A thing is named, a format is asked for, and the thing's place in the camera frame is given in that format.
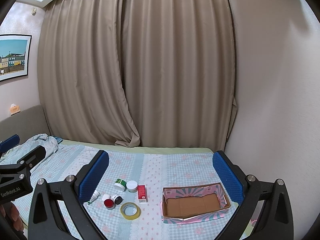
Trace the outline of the person's left hand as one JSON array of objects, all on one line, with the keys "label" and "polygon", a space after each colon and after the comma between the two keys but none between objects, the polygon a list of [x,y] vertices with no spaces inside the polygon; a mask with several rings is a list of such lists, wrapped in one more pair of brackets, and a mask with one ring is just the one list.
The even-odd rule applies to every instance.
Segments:
[{"label": "person's left hand", "polygon": [[19,213],[17,207],[12,202],[10,202],[8,216],[11,219],[11,221],[13,222],[13,226],[14,226],[15,230],[23,232],[24,225],[21,220],[20,213]]}]

